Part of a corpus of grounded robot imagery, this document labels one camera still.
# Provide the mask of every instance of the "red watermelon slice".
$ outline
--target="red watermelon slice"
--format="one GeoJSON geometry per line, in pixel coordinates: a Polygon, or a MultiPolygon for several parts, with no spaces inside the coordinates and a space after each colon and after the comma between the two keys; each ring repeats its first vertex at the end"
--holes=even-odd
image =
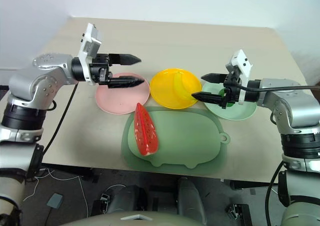
{"type": "Polygon", "coordinates": [[[134,113],[134,136],[140,154],[148,156],[157,152],[156,128],[148,111],[140,103],[136,104],[134,113]]]}

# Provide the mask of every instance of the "robotic arm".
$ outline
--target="robotic arm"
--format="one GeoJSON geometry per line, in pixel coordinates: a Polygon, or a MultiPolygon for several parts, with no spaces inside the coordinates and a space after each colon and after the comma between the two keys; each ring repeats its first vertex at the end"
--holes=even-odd
{"type": "Polygon", "coordinates": [[[131,54],[100,54],[100,34],[88,24],[78,57],[48,53],[35,58],[32,67],[17,71],[9,81],[9,95],[0,125],[0,225],[19,225],[25,179],[39,171],[46,112],[63,85],[86,81],[109,88],[134,87],[144,79],[114,78],[113,64],[133,65],[141,60],[131,54]]]}
{"type": "Polygon", "coordinates": [[[252,65],[242,50],[226,65],[229,74],[209,73],[201,77],[223,83],[224,96],[209,92],[192,94],[202,102],[226,108],[227,103],[256,102],[271,110],[282,143],[282,160],[287,170],[278,175],[278,196],[288,207],[282,226],[320,224],[320,105],[290,79],[248,80],[252,65]]]}

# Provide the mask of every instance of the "gray floor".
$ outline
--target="gray floor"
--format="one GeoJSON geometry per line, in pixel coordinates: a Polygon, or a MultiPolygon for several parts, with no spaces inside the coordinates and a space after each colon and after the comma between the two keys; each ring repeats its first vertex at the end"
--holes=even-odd
{"type": "MultiPolygon", "coordinates": [[[[101,193],[110,185],[138,185],[147,191],[149,196],[154,196],[156,192],[149,191],[150,186],[161,186],[174,189],[180,176],[160,173],[146,173],[136,171],[123,171],[111,169],[99,169],[100,174],[97,183],[82,181],[89,211],[91,211],[94,200],[97,200],[101,193]]],[[[73,175],[55,171],[53,173],[58,178],[70,178],[73,175]]],[[[232,190],[227,182],[219,179],[188,177],[197,187],[207,216],[208,226],[239,226],[239,221],[231,220],[225,213],[225,208],[230,203],[249,204],[252,223],[254,226],[265,226],[264,200],[266,188],[255,188],[255,192],[250,189],[232,190]]],[[[25,196],[33,193],[36,182],[26,185],[25,196]]],[[[53,193],[64,196],[59,209],[53,209],[47,222],[47,226],[57,226],[82,219],[86,216],[86,206],[80,188],[79,180],[58,181],[51,177],[40,179],[35,195],[28,198],[22,204],[22,225],[23,226],[43,226],[50,208],[46,205],[53,193]]],[[[159,211],[174,212],[171,193],[158,193],[159,211]]],[[[280,225],[284,207],[278,200],[278,196],[271,192],[270,216],[272,225],[280,225]]]]}

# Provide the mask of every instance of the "yellow plate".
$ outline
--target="yellow plate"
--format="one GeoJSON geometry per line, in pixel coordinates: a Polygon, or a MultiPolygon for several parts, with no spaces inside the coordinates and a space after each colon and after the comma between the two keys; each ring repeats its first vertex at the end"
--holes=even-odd
{"type": "Polygon", "coordinates": [[[169,68],[158,72],[150,83],[150,92],[154,100],[174,110],[194,105],[197,100],[191,94],[201,90],[202,86],[197,77],[179,68],[169,68]]]}

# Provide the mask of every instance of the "table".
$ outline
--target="table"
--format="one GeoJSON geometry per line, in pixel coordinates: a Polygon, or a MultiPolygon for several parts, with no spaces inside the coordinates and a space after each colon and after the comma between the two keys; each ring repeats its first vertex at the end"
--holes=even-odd
{"type": "MultiPolygon", "coordinates": [[[[113,73],[132,72],[150,81],[161,70],[182,68],[200,78],[208,73],[226,73],[225,64],[232,54],[243,49],[253,64],[251,79],[289,78],[306,84],[279,36],[274,30],[262,27],[72,18],[42,53],[75,57],[88,23],[95,24],[103,34],[100,53],[128,53],[142,59],[136,65],[115,65],[111,68],[113,73]]],[[[79,83],[60,130],[43,158],[44,163],[132,170],[121,155],[122,133],[129,115],[100,110],[95,102],[96,88],[79,83]]],[[[73,86],[67,85],[58,92],[57,108],[47,112],[40,144],[48,144],[72,90],[73,86]]],[[[0,102],[1,114],[5,105],[6,98],[0,102]]],[[[158,104],[150,97],[146,106],[158,104]]],[[[198,102],[193,108],[205,109],[205,106],[198,102]]],[[[269,122],[270,113],[266,108],[258,108],[244,121],[221,119],[224,131],[231,136],[226,166],[205,177],[269,182],[282,155],[280,135],[269,122]]]]}

